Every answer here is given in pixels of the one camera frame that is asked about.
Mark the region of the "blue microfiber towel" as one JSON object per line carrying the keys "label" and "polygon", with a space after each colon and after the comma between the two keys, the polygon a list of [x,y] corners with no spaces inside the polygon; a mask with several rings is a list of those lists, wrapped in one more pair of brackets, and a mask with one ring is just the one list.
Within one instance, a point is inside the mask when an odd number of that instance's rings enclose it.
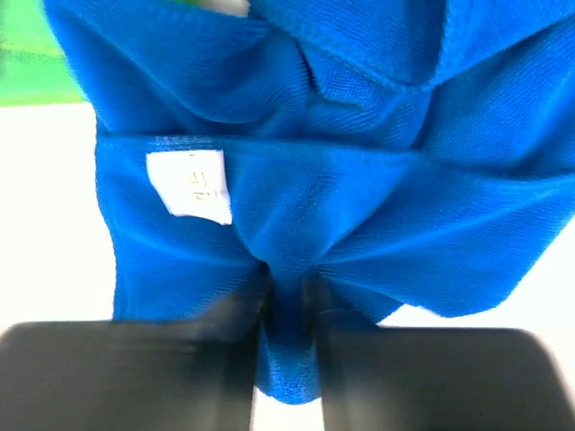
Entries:
{"label": "blue microfiber towel", "polygon": [[112,315],[271,292],[258,387],[319,395],[303,290],[502,303],[574,216],[571,1],[47,1],[96,116]]}

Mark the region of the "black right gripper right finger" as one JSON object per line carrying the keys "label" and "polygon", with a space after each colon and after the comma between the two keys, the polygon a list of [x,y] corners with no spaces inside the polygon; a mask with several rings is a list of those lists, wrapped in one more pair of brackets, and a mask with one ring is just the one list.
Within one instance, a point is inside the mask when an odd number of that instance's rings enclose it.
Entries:
{"label": "black right gripper right finger", "polygon": [[547,350],[499,328],[378,327],[323,281],[305,285],[328,430],[571,430]]}

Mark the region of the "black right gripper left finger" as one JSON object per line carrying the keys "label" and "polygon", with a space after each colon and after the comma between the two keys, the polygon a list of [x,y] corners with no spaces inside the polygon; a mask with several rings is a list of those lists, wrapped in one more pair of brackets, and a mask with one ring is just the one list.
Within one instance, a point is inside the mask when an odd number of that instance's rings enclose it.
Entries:
{"label": "black right gripper left finger", "polygon": [[194,320],[45,321],[1,337],[4,430],[246,430],[270,278]]}

